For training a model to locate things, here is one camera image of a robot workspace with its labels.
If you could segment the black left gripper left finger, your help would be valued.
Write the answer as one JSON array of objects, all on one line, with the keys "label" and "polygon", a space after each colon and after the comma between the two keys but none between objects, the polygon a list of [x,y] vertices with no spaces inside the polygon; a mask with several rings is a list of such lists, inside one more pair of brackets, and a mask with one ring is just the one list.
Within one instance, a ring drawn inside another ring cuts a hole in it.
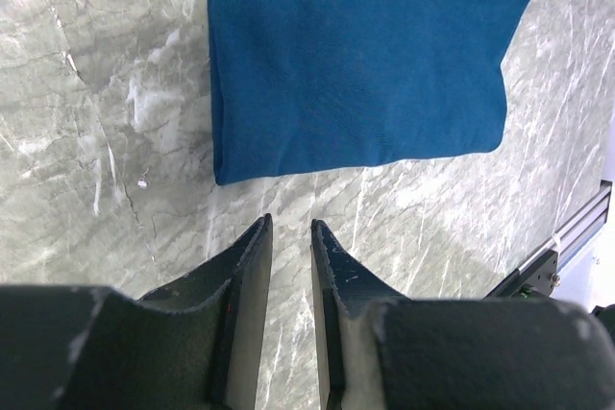
[{"label": "black left gripper left finger", "polygon": [[148,306],[200,319],[185,341],[206,360],[204,404],[253,409],[273,257],[273,219],[259,217],[226,250],[148,293]]}]

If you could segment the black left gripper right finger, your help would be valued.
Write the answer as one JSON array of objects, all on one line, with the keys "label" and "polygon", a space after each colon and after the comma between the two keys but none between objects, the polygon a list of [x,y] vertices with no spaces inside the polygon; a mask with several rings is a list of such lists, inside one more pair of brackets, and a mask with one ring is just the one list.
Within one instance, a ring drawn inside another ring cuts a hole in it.
[{"label": "black left gripper right finger", "polygon": [[410,300],[351,256],[329,226],[310,227],[320,407],[411,409]]}]

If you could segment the blue printed t-shirt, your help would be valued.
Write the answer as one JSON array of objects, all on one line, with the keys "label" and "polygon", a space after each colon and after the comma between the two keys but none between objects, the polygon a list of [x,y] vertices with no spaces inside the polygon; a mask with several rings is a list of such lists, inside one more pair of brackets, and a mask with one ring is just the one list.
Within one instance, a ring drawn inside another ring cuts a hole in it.
[{"label": "blue printed t-shirt", "polygon": [[220,185],[496,150],[529,0],[208,0]]}]

